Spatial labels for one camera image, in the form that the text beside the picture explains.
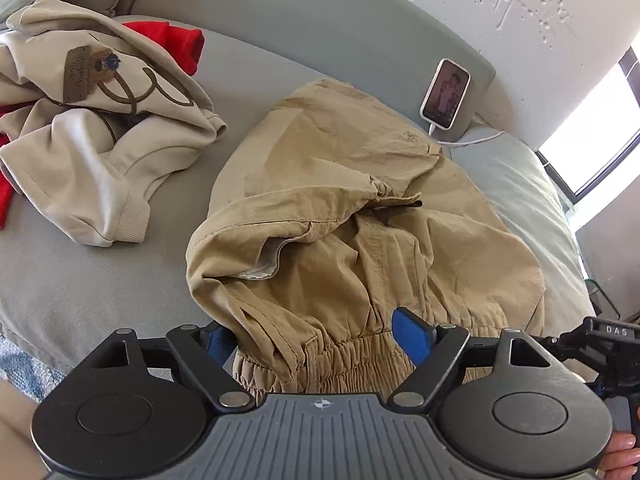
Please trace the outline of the right hand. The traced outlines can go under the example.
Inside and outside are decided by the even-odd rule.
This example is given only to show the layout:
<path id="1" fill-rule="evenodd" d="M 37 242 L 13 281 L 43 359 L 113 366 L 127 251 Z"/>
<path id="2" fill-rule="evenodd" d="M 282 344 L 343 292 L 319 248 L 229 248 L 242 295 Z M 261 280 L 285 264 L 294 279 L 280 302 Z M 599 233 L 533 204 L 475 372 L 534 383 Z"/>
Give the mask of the right hand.
<path id="1" fill-rule="evenodd" d="M 628 432 L 614 432 L 597 468 L 604 480 L 629 480 L 639 470 L 640 448 Z"/>

